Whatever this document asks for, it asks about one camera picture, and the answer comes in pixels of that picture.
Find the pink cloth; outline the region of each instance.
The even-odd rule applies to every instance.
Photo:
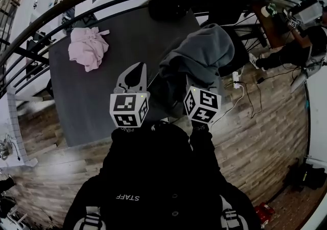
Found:
[[[109,47],[101,35],[107,34],[109,30],[99,33],[99,28],[74,28],[68,47],[70,61],[84,65],[87,72],[99,68]]]

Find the dark gray table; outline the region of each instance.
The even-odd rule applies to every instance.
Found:
[[[180,21],[161,22],[154,21],[147,8],[102,20],[94,26],[100,31],[110,30],[104,36],[109,50],[99,69],[87,73],[83,65],[69,60],[69,36],[49,50],[56,107],[69,146],[109,137],[115,129],[109,113],[110,94],[118,76],[129,66],[144,62],[151,81],[166,48],[177,38],[185,38],[200,28],[191,11]]]

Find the red object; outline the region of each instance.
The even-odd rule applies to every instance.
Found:
[[[265,203],[256,206],[254,210],[260,218],[262,227],[265,227],[265,225],[270,221],[271,216],[275,213],[274,209],[267,206]]]

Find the power strip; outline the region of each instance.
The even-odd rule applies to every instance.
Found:
[[[234,71],[232,73],[232,79],[233,79],[233,82],[239,82],[240,81],[240,76],[239,76],[239,73],[237,71]],[[233,83],[233,86],[234,86],[235,89],[241,87],[240,84],[235,84],[235,83]]]

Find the cube with fiducial markers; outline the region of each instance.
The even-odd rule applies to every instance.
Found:
[[[110,115],[116,127],[141,127],[148,111],[147,93],[110,95]]]
[[[208,124],[220,112],[221,96],[191,86],[184,99],[184,106],[190,120]]]

